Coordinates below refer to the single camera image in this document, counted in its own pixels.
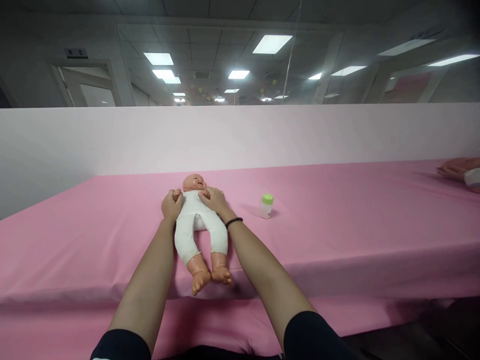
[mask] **pink tablecloth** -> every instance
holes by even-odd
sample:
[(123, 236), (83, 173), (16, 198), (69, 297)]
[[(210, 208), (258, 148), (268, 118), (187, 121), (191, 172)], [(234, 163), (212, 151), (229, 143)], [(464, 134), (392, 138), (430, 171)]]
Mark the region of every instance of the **pink tablecloth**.
[[(224, 190), (309, 297), (480, 295), (480, 195), (435, 174), (440, 161), (202, 172)], [(0, 221), (0, 304), (120, 299), (185, 173), (97, 176)], [(272, 217), (258, 216), (263, 193)], [(207, 255), (209, 235), (199, 235)], [(235, 250), (235, 286), (203, 299), (256, 296)], [(169, 298), (191, 296), (175, 261)]]
[[(480, 295), (480, 195), (438, 178), (440, 163), (202, 175), (348, 335), (413, 320), (424, 306), (417, 299)], [(3, 357), (87, 357), (157, 229), (161, 199), (185, 175), (98, 176), (0, 221)], [(275, 201), (265, 220), (258, 211), (267, 192)], [(208, 254), (208, 233), (198, 242)], [(155, 357), (198, 344), (280, 351), (232, 247), (228, 258), (235, 286), (211, 283), (199, 295), (214, 300), (181, 298), (191, 296), (191, 276), (175, 259)]]

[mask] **forearm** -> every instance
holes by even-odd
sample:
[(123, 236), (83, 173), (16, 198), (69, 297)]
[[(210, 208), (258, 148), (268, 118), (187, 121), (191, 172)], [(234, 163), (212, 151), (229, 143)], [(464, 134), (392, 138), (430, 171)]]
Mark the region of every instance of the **forearm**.
[(162, 220), (121, 298), (109, 330), (140, 335), (153, 352), (173, 270), (174, 221)]
[[(237, 217), (231, 209), (220, 216), (225, 222)], [(228, 231), (241, 267), (258, 292), (283, 348), (285, 329), (292, 317), (316, 310), (277, 258), (243, 222), (233, 222)]]

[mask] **beaded bracelet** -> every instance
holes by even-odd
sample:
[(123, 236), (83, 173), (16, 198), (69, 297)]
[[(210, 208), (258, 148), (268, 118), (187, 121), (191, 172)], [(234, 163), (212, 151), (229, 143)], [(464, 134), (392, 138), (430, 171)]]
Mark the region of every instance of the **beaded bracelet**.
[(229, 225), (230, 225), (231, 223), (236, 222), (236, 221), (241, 221), (241, 222), (243, 222), (244, 220), (243, 220), (241, 217), (233, 218), (232, 220), (228, 221), (228, 222), (225, 224), (226, 228), (228, 229), (228, 228), (229, 228)]

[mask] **hand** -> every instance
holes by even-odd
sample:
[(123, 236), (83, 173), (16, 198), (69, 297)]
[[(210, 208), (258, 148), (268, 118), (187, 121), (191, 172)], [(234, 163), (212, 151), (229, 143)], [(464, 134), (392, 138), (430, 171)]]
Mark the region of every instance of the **hand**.
[(228, 212), (230, 210), (229, 206), (227, 205), (227, 200), (225, 200), (225, 195), (222, 190), (217, 189), (216, 187), (206, 187), (206, 191), (210, 195), (209, 198), (207, 198), (203, 193), (203, 191), (198, 193), (198, 196), (200, 197), (201, 201), (205, 205), (207, 205), (210, 209), (215, 211), (218, 215), (220, 215), (223, 219), (223, 214)]
[(438, 175), (443, 176), (444, 178), (456, 180), (463, 182), (464, 181), (464, 174), (465, 169), (458, 167), (458, 166), (442, 166), (437, 167), (436, 172)]
[(180, 189), (177, 189), (173, 192), (173, 200), (175, 200), (175, 202), (177, 202), (181, 193), (182, 193), (182, 190)]
[(174, 223), (179, 217), (180, 210), (182, 210), (182, 203), (184, 201), (184, 195), (182, 192), (174, 199), (174, 191), (170, 190), (161, 202), (161, 212), (163, 218), (167, 221)]
[(200, 191), (198, 194), (202, 194), (204, 197), (206, 197), (208, 200), (210, 200), (210, 194), (206, 189), (203, 190), (203, 191)]

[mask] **white partition wall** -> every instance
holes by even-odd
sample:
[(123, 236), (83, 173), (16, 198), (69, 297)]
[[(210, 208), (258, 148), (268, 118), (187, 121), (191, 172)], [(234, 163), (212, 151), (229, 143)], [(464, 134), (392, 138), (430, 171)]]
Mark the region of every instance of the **white partition wall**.
[(480, 156), (480, 104), (0, 109), (0, 218), (95, 175)]

